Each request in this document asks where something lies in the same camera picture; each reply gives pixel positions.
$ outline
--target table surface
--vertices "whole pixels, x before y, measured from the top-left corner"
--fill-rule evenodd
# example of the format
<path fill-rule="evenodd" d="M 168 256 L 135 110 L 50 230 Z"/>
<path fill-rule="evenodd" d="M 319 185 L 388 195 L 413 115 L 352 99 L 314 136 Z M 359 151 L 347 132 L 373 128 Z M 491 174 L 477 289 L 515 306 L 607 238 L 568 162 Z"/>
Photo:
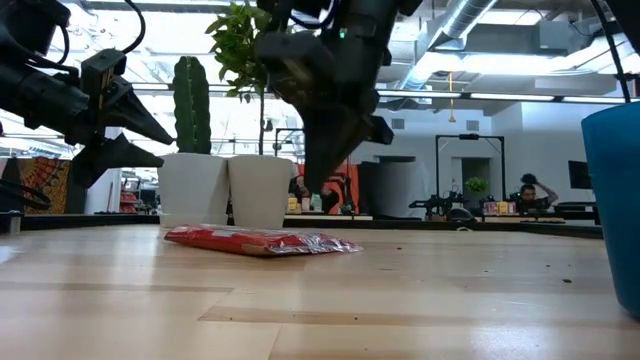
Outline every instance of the table surface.
<path fill-rule="evenodd" d="M 254 259 L 157 226 L 0 237 L 2 359 L 638 359 L 604 243 L 326 230 L 356 254 Z"/>

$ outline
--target cactus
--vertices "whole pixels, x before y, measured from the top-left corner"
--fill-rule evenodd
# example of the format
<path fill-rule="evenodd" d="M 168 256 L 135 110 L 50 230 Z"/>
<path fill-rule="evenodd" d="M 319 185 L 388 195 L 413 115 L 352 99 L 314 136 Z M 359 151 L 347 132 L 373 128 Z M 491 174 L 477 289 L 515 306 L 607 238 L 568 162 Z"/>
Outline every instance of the cactus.
<path fill-rule="evenodd" d="M 173 78 L 178 152 L 211 154 L 209 82 L 196 57 L 182 56 Z"/>

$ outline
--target ceiling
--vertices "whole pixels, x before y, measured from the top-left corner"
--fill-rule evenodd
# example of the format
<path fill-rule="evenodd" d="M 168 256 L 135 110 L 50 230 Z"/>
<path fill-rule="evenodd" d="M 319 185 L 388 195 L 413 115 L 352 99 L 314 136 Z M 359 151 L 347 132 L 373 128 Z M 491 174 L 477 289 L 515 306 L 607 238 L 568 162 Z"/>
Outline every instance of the ceiling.
<path fill-rule="evenodd" d="M 119 0 L 63 0 L 71 11 L 71 51 L 67 64 L 79 66 L 80 62 L 97 51 L 105 48 L 124 48 L 138 35 L 140 28 L 136 14 Z M 208 54 L 213 46 L 212 39 L 204 34 L 207 26 L 216 18 L 221 1 L 214 0 L 138 0 L 147 24 L 146 37 L 142 44 L 128 55 L 125 78 L 132 83 L 169 83 L 173 78 L 173 65 L 182 55 L 197 56 L 207 70 L 209 83 L 224 83 L 218 79 L 219 64 Z M 447 0 L 425 0 L 416 13 L 396 22 L 389 49 L 393 63 L 383 67 L 378 82 L 381 86 L 393 88 L 419 62 L 422 55 L 416 51 L 416 41 L 421 31 L 425 30 L 425 21 L 443 14 Z M 480 20 L 480 24 L 500 24 L 532 26 L 541 18 L 550 17 L 556 21 L 566 21 L 574 17 L 591 16 L 589 0 L 500 0 Z M 619 42 L 624 46 L 624 39 Z M 62 36 L 58 32 L 54 36 L 48 58 L 57 59 L 63 49 Z M 615 80 L 609 74 L 598 74 L 608 69 L 611 73 L 610 55 L 606 54 L 607 44 L 594 41 L 590 51 L 582 54 L 588 61 L 600 59 L 600 68 L 582 72 L 572 76 L 532 76 L 532 75 L 495 75 L 469 71 L 453 71 L 450 78 L 447 74 L 433 74 L 428 78 L 426 86 L 433 90 L 464 90 L 474 92 L 503 93 L 519 92 L 530 94 L 588 94 L 601 95 L 615 88 Z M 640 58 L 629 54 L 625 66 L 637 67 L 640 70 Z M 141 95 L 147 108 L 165 126 L 170 134 L 173 129 L 173 106 L 170 93 L 157 96 Z M 449 100 L 434 100 L 429 108 L 438 111 L 450 106 Z M 456 108 L 487 110 L 495 108 L 491 101 L 457 101 Z M 216 98 L 211 102 L 213 137 L 220 139 L 256 139 L 258 133 L 258 107 L 256 103 L 240 104 L 237 99 Z M 301 121 L 295 110 L 277 100 L 268 100 L 267 116 L 273 119 L 274 127 L 300 127 Z M 46 129 L 25 129 L 21 120 L 9 114 L 6 118 L 7 133 L 51 133 Z M 144 139 L 136 138 L 138 145 L 154 152 L 170 151 Z M 275 133 L 267 134 L 273 141 Z M 224 145 L 221 152 L 228 150 Z"/>

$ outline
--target plant stem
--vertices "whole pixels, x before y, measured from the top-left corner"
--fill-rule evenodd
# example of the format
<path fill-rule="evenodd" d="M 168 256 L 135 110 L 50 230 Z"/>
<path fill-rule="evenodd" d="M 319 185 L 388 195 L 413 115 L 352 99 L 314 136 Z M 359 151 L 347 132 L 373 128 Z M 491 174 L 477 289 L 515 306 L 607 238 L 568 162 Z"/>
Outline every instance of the plant stem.
<path fill-rule="evenodd" d="M 258 138 L 258 155 L 264 155 L 264 91 L 260 92 L 260 136 Z"/>

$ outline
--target small plant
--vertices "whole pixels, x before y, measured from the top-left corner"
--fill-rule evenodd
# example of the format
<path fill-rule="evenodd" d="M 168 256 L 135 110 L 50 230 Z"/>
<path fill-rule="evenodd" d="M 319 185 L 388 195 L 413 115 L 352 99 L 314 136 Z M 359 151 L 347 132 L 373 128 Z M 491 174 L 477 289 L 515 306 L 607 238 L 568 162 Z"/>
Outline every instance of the small plant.
<path fill-rule="evenodd" d="M 182 56 L 174 68 L 178 152 L 211 154 L 211 115 L 207 73 L 193 56 Z"/>
<path fill-rule="evenodd" d="M 481 193 L 489 189 L 489 182 L 480 177 L 472 177 L 464 183 L 464 186 L 470 192 Z"/>
<path fill-rule="evenodd" d="M 215 41 L 209 52 L 214 53 L 216 61 L 222 65 L 218 73 L 220 80 L 224 80 L 229 71 L 237 75 L 235 79 L 227 80 L 232 88 L 226 95 L 239 97 L 241 102 L 249 102 L 251 92 L 260 96 L 260 155 L 263 154 L 264 91 L 267 87 L 267 74 L 257 64 L 254 48 L 256 39 L 266 29 L 270 20 L 269 13 L 249 6 L 249 1 L 245 1 L 244 5 L 231 3 L 226 13 L 218 15 L 205 31 Z"/>

